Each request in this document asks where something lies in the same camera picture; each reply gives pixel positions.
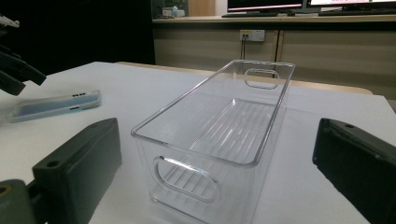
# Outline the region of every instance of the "table surface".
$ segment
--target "table surface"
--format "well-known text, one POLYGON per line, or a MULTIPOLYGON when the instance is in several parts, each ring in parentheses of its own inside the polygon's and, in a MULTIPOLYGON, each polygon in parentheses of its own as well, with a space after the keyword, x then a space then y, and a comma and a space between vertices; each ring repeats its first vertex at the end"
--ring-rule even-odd
POLYGON ((153 20, 154 23, 200 23, 200 22, 364 22, 364 21, 396 21, 396 15, 363 15, 363 16, 330 16, 318 17, 315 13, 288 17, 245 17, 222 18, 221 16, 180 17, 174 19, 153 20))
MULTIPOLYGON (((90 63, 27 82, 19 96, 0 92, 0 179, 33 180, 31 168, 86 126, 109 118, 120 125, 123 165, 90 223, 194 223, 149 200, 130 132, 148 116, 207 78, 116 63, 90 63), (77 113, 7 123, 18 102, 100 90, 102 104, 77 113)), ((396 146, 396 115, 383 96, 291 86, 254 224, 368 223, 312 163, 321 118, 351 123, 396 146)))

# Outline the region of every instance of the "smartphone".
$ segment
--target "smartphone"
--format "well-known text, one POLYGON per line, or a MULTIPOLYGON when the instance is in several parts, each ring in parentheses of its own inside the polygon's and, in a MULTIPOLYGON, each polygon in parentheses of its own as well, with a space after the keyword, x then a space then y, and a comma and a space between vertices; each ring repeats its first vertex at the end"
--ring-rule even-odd
POLYGON ((101 104, 101 93, 84 91, 66 96, 56 96, 21 102, 7 114, 9 122, 42 119, 50 116, 95 108, 101 104))

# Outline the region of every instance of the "plastic storage container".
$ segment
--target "plastic storage container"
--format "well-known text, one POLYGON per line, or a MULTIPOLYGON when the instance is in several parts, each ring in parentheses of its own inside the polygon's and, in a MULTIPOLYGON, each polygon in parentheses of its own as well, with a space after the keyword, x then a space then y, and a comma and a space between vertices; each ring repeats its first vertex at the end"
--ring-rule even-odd
POLYGON ((293 70, 232 61, 134 127, 151 199, 204 223, 251 223, 293 70))

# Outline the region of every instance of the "wall outlet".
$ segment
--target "wall outlet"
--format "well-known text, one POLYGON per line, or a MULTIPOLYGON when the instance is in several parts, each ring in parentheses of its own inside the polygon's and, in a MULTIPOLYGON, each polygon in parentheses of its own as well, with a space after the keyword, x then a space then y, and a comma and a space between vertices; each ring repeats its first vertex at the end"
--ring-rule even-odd
POLYGON ((246 41, 251 41, 251 30, 241 30, 239 40, 244 40, 244 36, 246 41))
POLYGON ((264 30, 252 30, 251 31, 251 41, 264 41, 264 30))

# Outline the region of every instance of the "black curtain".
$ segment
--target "black curtain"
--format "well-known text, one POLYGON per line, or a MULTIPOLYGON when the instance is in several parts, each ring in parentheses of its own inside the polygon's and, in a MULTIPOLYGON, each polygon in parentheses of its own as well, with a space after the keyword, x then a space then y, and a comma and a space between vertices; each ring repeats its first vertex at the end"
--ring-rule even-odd
POLYGON ((148 0, 2 0, 0 45, 45 75, 91 62, 155 64, 148 0))

